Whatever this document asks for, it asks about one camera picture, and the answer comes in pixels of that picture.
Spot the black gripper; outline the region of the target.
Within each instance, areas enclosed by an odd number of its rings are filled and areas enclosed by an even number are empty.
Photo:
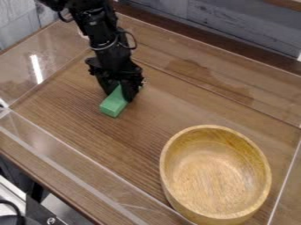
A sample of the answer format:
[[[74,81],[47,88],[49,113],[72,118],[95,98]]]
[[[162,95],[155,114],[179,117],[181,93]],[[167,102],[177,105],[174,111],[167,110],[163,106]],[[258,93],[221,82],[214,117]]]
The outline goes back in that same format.
[[[95,56],[84,61],[90,74],[96,77],[106,95],[120,85],[124,100],[131,102],[143,82],[142,68],[131,60],[131,50],[126,47],[94,47],[92,51]]]

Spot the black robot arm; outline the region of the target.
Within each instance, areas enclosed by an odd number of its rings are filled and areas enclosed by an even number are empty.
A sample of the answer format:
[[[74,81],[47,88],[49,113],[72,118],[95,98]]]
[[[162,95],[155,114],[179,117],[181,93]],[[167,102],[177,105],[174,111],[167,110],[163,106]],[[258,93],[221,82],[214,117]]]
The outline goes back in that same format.
[[[122,96],[131,102],[143,86],[140,66],[131,60],[131,35],[118,25],[118,17],[110,0],[37,0],[64,23],[75,21],[83,35],[88,38],[94,57],[86,59],[90,73],[107,95],[118,86]]]

